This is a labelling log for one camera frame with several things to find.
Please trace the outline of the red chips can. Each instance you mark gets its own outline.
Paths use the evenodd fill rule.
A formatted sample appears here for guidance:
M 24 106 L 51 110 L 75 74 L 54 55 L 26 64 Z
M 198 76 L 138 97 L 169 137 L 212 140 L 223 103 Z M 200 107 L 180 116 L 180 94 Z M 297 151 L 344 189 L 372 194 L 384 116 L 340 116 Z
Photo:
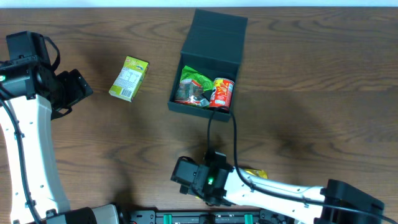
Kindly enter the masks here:
M 209 108 L 220 108 L 229 111 L 233 96 L 234 81 L 226 78 L 216 78 L 210 97 Z

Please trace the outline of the green candy bag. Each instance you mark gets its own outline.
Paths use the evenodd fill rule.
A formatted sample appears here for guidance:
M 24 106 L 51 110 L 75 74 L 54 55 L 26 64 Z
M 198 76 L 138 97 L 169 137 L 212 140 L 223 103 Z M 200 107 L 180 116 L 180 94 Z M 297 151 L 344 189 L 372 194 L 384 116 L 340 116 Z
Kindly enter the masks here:
M 210 104 L 205 93 L 213 89 L 213 81 L 192 67 L 184 66 L 174 102 L 207 108 Z

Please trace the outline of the dark green box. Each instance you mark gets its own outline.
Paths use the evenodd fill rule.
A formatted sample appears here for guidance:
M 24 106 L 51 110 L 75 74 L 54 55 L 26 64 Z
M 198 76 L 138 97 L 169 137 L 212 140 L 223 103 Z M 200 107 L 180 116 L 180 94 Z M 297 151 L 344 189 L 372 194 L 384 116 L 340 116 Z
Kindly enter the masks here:
M 189 66 L 214 80 L 226 78 L 233 82 L 239 74 L 243 58 L 248 18 L 197 9 L 187 38 L 180 51 L 174 84 L 169 101 L 170 111 L 210 118 L 209 109 L 175 102 L 184 66 Z

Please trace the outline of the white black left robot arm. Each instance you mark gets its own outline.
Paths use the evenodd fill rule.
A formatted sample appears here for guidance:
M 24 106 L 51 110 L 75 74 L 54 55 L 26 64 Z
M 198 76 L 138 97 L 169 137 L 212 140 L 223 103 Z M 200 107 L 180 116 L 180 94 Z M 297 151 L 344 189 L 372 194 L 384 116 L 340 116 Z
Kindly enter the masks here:
M 51 122 L 92 94 L 78 70 L 54 73 L 38 57 L 1 65 L 1 127 L 12 183 L 11 223 L 119 223 L 115 205 L 70 208 L 56 165 Z

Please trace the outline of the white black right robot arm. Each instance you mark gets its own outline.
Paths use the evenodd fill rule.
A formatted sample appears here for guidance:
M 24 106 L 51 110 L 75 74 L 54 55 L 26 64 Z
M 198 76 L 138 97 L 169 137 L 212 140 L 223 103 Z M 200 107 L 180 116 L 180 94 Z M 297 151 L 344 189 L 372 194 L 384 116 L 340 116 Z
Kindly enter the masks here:
M 263 208 L 301 223 L 380 223 L 384 205 L 353 186 L 329 180 L 326 187 L 289 185 L 229 164 L 177 162 L 171 176 L 183 194 L 209 205 Z

